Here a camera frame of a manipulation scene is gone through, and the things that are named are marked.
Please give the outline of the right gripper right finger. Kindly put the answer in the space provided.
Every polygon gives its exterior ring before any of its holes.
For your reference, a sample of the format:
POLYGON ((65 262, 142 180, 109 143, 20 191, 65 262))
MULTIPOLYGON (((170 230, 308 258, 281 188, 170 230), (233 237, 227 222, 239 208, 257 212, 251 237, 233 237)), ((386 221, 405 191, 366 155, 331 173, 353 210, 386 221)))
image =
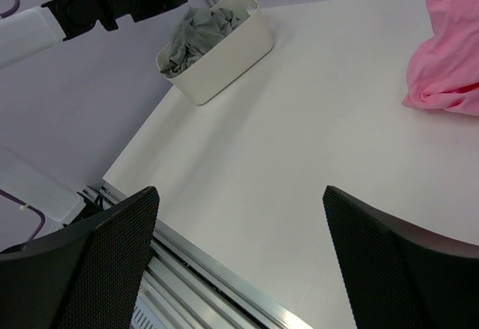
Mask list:
POLYGON ((323 206, 357 328, 478 327, 478 246, 331 185, 323 206))

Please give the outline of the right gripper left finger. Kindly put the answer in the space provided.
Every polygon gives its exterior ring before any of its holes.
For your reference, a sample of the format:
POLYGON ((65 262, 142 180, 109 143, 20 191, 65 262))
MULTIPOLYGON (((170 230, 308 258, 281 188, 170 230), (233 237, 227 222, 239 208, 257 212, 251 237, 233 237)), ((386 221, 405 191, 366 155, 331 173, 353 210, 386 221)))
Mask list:
POLYGON ((159 209, 150 186, 1 252, 2 328, 129 328, 159 209))

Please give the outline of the grey t shirt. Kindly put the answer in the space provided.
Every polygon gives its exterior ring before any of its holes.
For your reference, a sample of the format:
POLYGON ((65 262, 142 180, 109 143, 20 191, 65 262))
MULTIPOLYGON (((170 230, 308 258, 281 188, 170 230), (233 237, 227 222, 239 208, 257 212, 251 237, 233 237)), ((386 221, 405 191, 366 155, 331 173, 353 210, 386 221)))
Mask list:
POLYGON ((173 30, 166 59, 160 61, 160 72, 169 79, 179 76, 247 19, 223 7, 189 8, 173 30))

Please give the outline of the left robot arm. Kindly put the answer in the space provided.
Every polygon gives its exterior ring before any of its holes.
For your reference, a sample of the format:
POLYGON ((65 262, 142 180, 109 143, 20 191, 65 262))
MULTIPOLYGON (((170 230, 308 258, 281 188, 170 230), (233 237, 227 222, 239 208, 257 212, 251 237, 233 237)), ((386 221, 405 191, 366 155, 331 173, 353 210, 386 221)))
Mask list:
MULTIPOLYGON (((118 29, 129 15, 140 22, 187 0, 51 0, 19 13, 1 15, 1 67, 83 35, 100 23, 118 29)), ((83 201, 74 191, 39 171, 7 147, 1 148, 1 191, 21 209, 36 209, 58 223, 72 219, 83 201)))

